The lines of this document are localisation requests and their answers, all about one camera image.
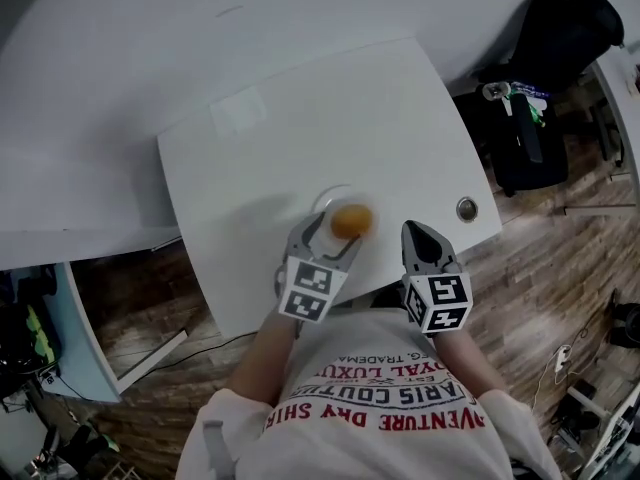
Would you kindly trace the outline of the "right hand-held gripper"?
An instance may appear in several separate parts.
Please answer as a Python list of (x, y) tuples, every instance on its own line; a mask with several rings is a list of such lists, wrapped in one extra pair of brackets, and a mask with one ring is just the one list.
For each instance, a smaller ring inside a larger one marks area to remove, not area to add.
[[(423, 263), (444, 267), (453, 261), (449, 241), (435, 229), (407, 220), (401, 231), (405, 266)], [(432, 336), (460, 330), (473, 307), (471, 280), (467, 272), (444, 272), (403, 276), (404, 307), (422, 334)]]

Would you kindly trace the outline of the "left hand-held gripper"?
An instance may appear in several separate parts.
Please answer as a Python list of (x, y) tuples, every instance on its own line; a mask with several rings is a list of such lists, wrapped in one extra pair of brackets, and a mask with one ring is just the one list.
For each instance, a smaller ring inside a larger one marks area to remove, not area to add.
[(276, 273), (277, 312), (304, 322), (319, 323), (329, 312), (345, 284), (362, 245), (352, 238), (336, 255), (322, 255), (321, 264), (300, 258), (314, 258), (311, 240), (321, 227), (325, 212), (304, 217), (287, 238), (286, 261)]

